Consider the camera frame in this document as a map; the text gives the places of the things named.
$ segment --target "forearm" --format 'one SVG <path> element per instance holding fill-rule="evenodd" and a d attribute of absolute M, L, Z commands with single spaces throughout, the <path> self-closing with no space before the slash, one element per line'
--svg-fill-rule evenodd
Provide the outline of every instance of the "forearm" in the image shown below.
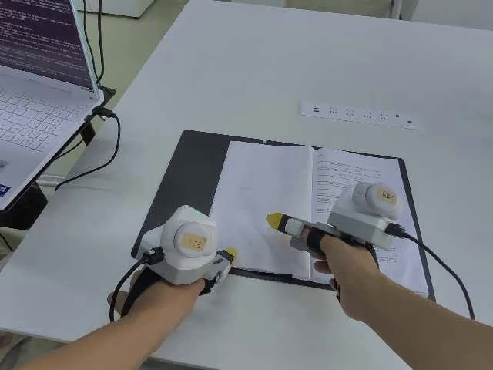
<path fill-rule="evenodd" d="M 173 317 L 156 312 L 139 312 L 49 353 L 22 370 L 137 369 L 163 343 L 178 322 Z"/>
<path fill-rule="evenodd" d="M 364 321 L 412 368 L 491 368 L 493 328 L 463 318 L 381 275 Z"/>

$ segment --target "black strap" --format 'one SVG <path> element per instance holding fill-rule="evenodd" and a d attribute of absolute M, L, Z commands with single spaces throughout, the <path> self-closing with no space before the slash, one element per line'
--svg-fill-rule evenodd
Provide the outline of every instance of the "black strap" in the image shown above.
<path fill-rule="evenodd" d="M 146 291 L 148 287 L 157 283 L 158 281 L 165 281 L 165 280 L 156 272 L 152 271 L 150 268 L 145 267 L 142 273 L 137 278 L 135 284 L 130 289 L 129 295 L 127 296 L 125 300 L 125 304 L 123 305 L 122 317 L 127 316 L 127 314 L 130 311 L 130 308 L 132 308 L 136 299 L 140 297 L 140 295 L 144 291 Z M 206 286 L 200 292 L 200 295 L 209 294 L 213 286 L 216 284 L 216 281 L 217 281 L 217 277 L 215 277 L 212 280 L 206 280 Z"/>
<path fill-rule="evenodd" d="M 315 229 L 315 228 L 311 229 L 307 237 L 307 246 L 310 247 L 310 249 L 313 252 L 324 255 L 322 249 L 320 248 L 320 242 L 322 241 L 322 238 L 325 235 L 330 235 L 330 234 L 319 229 Z M 370 252 L 371 256 L 375 261 L 375 264 L 377 264 L 377 267 L 380 269 L 380 265 L 377 259 L 377 252 L 375 251 L 375 247 L 373 245 L 371 245 L 370 243 L 362 244 L 349 234 L 343 234 L 340 239 L 353 247 L 361 247 L 366 249 L 368 252 Z M 334 289 L 337 291 L 337 300 L 340 302 L 340 285 L 337 283 L 335 279 L 334 279 Z"/>

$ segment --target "laptop screen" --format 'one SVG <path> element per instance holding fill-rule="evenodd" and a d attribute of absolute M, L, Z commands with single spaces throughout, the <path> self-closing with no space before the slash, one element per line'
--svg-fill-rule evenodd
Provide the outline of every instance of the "laptop screen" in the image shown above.
<path fill-rule="evenodd" d="M 0 0 L 0 65 L 92 89 L 71 0 Z"/>

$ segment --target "yellow fingertip cap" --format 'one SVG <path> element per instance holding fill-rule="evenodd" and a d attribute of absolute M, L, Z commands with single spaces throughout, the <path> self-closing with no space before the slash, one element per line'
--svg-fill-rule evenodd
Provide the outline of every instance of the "yellow fingertip cap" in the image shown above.
<path fill-rule="evenodd" d="M 233 256 L 233 260 L 231 261 L 231 264 L 233 264 L 236 256 L 238 255 L 238 251 L 236 248 L 226 248 L 225 251 Z"/>
<path fill-rule="evenodd" d="M 280 220 L 282 218 L 283 218 L 283 214 L 275 213 L 275 214 L 268 214 L 265 219 L 267 220 L 267 223 L 270 225 L 270 227 L 272 227 L 274 230 L 277 230 L 279 228 Z"/>

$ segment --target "floor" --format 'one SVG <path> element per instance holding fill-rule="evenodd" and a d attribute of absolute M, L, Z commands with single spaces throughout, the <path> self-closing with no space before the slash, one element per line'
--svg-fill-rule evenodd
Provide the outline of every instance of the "floor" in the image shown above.
<path fill-rule="evenodd" d="M 141 19 L 129 19 L 119 16 L 106 15 L 102 21 L 102 34 L 104 37 L 104 51 L 106 59 L 106 73 L 102 80 L 104 86 L 117 90 L 109 107 L 114 107 L 119 98 L 126 91 L 137 72 L 142 68 L 144 62 L 150 56 L 158 42 L 172 25 L 181 12 L 187 0 L 156 0 L 149 7 Z M 286 0 L 287 7 L 308 8 L 325 12 L 344 12 L 358 15 L 385 16 L 388 8 L 388 0 Z M 89 40 L 94 45 L 96 60 L 99 60 L 97 50 L 96 17 L 88 16 Z M 95 121 L 98 129 L 102 121 Z M 84 145 L 74 150 L 69 155 L 54 162 L 46 171 L 48 174 L 66 176 L 72 169 L 77 159 L 83 153 Z M 46 195 L 52 196 L 52 189 L 43 188 Z M 0 227 L 0 233 L 5 235 L 13 248 L 22 241 L 25 232 Z M 8 250 L 0 242 L 0 260 L 8 255 Z M 59 343 L 37 338 L 25 338 L 20 345 L 15 346 L 5 357 L 2 348 L 7 348 L 8 343 L 20 338 L 12 337 L 0 332 L 0 370 L 10 370 L 16 365 L 21 365 L 38 355 L 51 351 L 60 346 Z M 148 368 L 161 370 L 185 369 L 181 366 L 168 364 L 148 364 Z"/>

